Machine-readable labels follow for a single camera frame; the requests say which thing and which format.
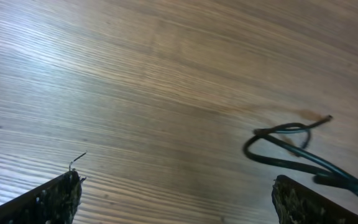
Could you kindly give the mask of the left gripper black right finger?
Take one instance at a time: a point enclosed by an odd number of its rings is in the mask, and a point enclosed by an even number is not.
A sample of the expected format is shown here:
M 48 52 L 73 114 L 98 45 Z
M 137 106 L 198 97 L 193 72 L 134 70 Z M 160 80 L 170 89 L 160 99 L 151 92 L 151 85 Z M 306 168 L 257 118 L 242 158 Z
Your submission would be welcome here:
M 280 224 L 358 224 L 357 214 L 285 175 L 275 179 L 272 202 Z

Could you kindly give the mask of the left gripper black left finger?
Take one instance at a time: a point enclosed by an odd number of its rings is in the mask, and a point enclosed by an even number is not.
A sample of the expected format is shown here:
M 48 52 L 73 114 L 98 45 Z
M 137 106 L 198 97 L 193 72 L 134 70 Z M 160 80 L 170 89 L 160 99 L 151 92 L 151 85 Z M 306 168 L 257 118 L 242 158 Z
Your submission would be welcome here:
M 72 224 L 85 180 L 69 170 L 0 205 L 0 223 Z

